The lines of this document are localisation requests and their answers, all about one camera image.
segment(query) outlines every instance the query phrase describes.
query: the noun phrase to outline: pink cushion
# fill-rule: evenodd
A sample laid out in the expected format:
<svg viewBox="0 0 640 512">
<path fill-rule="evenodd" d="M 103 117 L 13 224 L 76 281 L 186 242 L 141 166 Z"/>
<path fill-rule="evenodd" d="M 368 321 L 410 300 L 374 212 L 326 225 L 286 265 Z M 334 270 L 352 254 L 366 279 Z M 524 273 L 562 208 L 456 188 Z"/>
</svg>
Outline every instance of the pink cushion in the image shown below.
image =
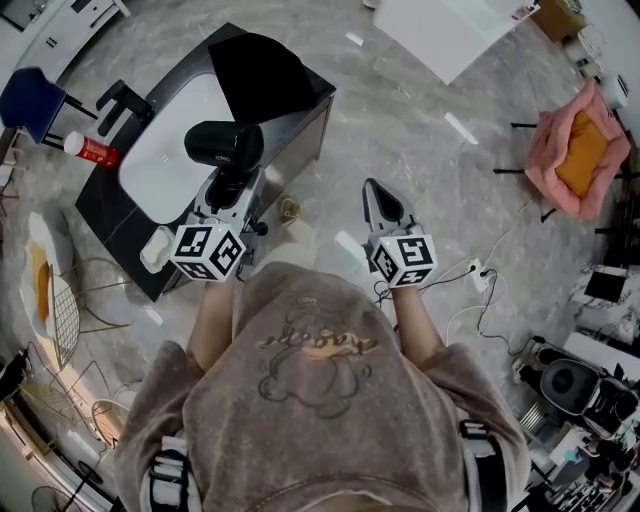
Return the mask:
<svg viewBox="0 0 640 512">
<path fill-rule="evenodd" d="M 581 110 L 587 113 L 609 141 L 602 160 L 593 172 L 589 191 L 582 199 L 556 174 L 556 168 L 567 157 L 571 126 Z M 525 172 L 554 207 L 574 217 L 596 220 L 600 216 L 609 185 L 630 149 L 631 144 L 605 103 L 598 84 L 591 78 L 569 104 L 555 112 L 540 114 Z"/>
</svg>

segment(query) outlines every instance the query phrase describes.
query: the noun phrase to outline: power strip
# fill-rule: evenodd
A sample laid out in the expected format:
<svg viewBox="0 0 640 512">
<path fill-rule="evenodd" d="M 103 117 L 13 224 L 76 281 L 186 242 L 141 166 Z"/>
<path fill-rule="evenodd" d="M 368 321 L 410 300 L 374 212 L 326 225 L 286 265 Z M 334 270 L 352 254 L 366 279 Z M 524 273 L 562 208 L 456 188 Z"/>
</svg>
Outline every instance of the power strip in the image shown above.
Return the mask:
<svg viewBox="0 0 640 512">
<path fill-rule="evenodd" d="M 489 287 L 489 281 L 486 277 L 482 277 L 480 273 L 484 270 L 482 263 L 478 258 L 474 258 L 469 262 L 469 276 L 473 280 L 473 285 L 478 290 L 478 293 L 483 294 L 484 291 Z"/>
</svg>

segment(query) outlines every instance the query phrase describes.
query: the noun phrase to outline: white cap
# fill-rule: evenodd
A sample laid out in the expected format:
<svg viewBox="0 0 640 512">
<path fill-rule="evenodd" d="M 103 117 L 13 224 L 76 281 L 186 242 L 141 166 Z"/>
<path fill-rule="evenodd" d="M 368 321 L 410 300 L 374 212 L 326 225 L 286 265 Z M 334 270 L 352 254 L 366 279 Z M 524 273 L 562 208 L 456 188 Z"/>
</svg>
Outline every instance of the white cap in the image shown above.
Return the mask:
<svg viewBox="0 0 640 512">
<path fill-rule="evenodd" d="M 80 153 L 83 146 L 84 135 L 79 132 L 71 132 L 67 135 L 67 138 L 64 139 L 64 152 L 69 153 L 70 155 L 77 155 Z"/>
</svg>

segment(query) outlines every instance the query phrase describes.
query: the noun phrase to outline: white sink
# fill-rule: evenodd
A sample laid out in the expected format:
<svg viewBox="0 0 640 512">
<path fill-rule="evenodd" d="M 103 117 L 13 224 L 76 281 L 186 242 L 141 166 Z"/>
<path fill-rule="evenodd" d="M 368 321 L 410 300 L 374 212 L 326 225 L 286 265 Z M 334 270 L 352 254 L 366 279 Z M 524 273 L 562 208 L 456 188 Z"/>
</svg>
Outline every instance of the white sink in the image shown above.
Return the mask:
<svg viewBox="0 0 640 512">
<path fill-rule="evenodd" d="M 176 220 L 215 170 L 197 164 L 184 148 L 184 136 L 202 121 L 233 121 L 218 77 L 198 75 L 156 112 L 120 166 L 120 184 L 158 224 Z"/>
</svg>

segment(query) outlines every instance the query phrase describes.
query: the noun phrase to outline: red container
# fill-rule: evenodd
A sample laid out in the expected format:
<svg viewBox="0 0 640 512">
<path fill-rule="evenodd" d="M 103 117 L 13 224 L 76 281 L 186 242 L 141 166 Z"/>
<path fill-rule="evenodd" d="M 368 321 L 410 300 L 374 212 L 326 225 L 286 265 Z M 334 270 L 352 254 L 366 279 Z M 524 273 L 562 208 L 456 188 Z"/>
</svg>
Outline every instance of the red container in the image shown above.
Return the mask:
<svg viewBox="0 0 640 512">
<path fill-rule="evenodd" d="M 81 133 L 71 132 L 64 140 L 64 151 L 70 155 L 95 162 L 103 167 L 115 167 L 120 155 L 118 151 Z"/>
</svg>

